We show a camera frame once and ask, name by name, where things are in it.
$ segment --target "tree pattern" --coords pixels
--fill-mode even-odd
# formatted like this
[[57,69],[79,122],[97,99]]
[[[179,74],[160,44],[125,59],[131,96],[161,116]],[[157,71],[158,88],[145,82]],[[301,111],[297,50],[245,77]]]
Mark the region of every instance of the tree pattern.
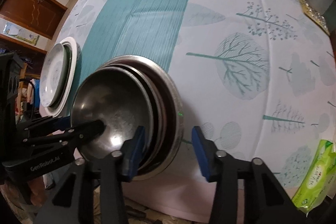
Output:
[[303,35],[307,40],[309,40],[316,48],[319,48],[323,45],[322,39],[317,35],[316,31],[320,31],[319,27],[312,22],[306,15],[302,14],[298,18],[295,18],[291,15],[286,14],[286,16],[294,19],[303,32]]
[[[251,19],[248,30],[252,35],[261,36],[268,33],[271,40],[278,38],[280,40],[295,39],[297,37],[294,27],[286,19],[281,22],[279,16],[271,13],[271,8],[264,11],[260,5],[255,7],[254,2],[248,2],[247,4],[247,10],[243,13],[236,13],[236,15]],[[259,21],[266,23],[267,30],[261,27]]]
[[193,52],[186,55],[214,59],[223,85],[237,98],[251,100],[268,87],[268,53],[245,34],[228,36],[214,56]]
[[305,145],[292,153],[282,167],[278,180],[283,187],[297,187],[305,178],[312,161],[311,150]]
[[327,113],[323,113],[317,123],[312,123],[311,126],[313,127],[316,138],[319,137],[320,133],[325,132],[328,129],[329,125],[330,118]]
[[315,77],[311,76],[310,69],[306,67],[305,63],[300,62],[300,57],[296,52],[292,54],[290,69],[282,67],[279,69],[286,72],[294,96],[303,95],[315,89]]
[[336,83],[336,77],[334,74],[334,70],[332,70],[329,64],[326,62],[324,57],[319,56],[319,61],[316,63],[313,60],[310,60],[310,63],[314,64],[316,67],[319,68],[321,81],[325,85],[334,85]]
[[195,3],[188,3],[184,11],[181,27],[208,25],[223,21],[225,16]]
[[305,119],[302,114],[292,106],[282,104],[280,100],[272,115],[263,115],[262,118],[272,121],[271,132],[296,133],[305,127]]

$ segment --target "table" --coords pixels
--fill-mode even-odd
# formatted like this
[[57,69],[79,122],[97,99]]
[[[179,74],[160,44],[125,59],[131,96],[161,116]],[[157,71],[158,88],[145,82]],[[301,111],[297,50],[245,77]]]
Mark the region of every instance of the table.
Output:
[[330,40],[298,0],[79,0],[57,41],[67,36],[81,48],[70,102],[85,77],[124,54],[155,61],[179,90],[185,131],[175,160],[124,185],[153,209],[207,222],[215,184],[200,174],[195,125],[236,158],[262,158],[291,194],[319,140],[334,134]]

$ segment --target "cabinet door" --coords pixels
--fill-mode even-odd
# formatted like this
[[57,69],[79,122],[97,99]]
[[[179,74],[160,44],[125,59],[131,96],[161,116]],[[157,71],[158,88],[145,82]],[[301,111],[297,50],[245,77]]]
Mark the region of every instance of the cabinet door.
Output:
[[35,7],[36,17],[35,21],[33,21],[34,28],[53,37],[64,12],[60,9],[55,9],[46,0],[36,0]]
[[56,0],[5,0],[0,17],[52,39],[66,9]]
[[5,0],[0,13],[13,21],[29,26],[34,24],[35,8],[35,0]]

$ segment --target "ceramic plate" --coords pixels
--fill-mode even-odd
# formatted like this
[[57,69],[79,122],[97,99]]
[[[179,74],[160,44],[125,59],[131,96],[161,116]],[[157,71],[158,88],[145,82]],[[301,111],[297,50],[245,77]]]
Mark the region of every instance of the ceramic plate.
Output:
[[52,105],[62,90],[66,65],[65,48],[58,43],[47,55],[41,71],[40,99],[44,107]]
[[75,41],[75,39],[73,37],[66,37],[65,39],[63,39],[60,44],[62,44],[64,47],[68,47],[69,48],[69,52],[71,55],[71,59],[70,59],[70,63],[69,63],[69,69],[68,69],[68,75],[66,75],[66,84],[64,87],[63,92],[63,96],[59,99],[59,104],[58,105],[52,105],[50,107],[46,107],[45,111],[46,114],[49,116],[53,116],[56,117],[58,116],[61,111],[63,110],[69,93],[70,93],[70,88],[72,85],[72,81],[74,79],[74,74],[75,74],[75,68],[76,68],[76,63],[77,63],[77,59],[78,59],[78,46],[77,43]]

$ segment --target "stainless steel bowl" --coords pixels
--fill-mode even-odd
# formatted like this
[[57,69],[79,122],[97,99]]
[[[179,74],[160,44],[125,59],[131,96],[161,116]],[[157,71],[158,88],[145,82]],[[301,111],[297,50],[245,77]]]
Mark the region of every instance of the stainless steel bowl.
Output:
[[166,108],[167,127],[163,145],[150,164],[139,169],[133,180],[148,179],[165,170],[179,150],[183,137],[181,98],[170,76],[152,60],[136,55],[119,56],[104,63],[99,69],[112,64],[129,65],[147,75],[158,89]]
[[153,118],[154,118],[153,137],[149,145],[149,149],[140,163],[139,168],[144,168],[151,162],[154,156],[157,155],[159,147],[160,147],[160,143],[162,143],[163,141],[162,139],[163,117],[162,117],[162,111],[161,111],[161,103],[159,99],[160,95],[158,94],[158,91],[156,87],[154,86],[153,82],[139,70],[129,65],[125,65],[125,64],[113,64],[110,66],[125,69],[128,72],[132,73],[135,77],[137,77],[137,79],[140,81],[140,83],[145,88],[147,95],[149,97],[149,100],[151,101],[152,109],[153,109]]
[[147,92],[130,72],[118,67],[106,67],[89,75],[78,88],[71,110],[75,126],[101,119],[104,133],[80,148],[88,160],[103,158],[121,148],[134,136],[138,126],[146,129],[146,149],[152,141],[153,111]]

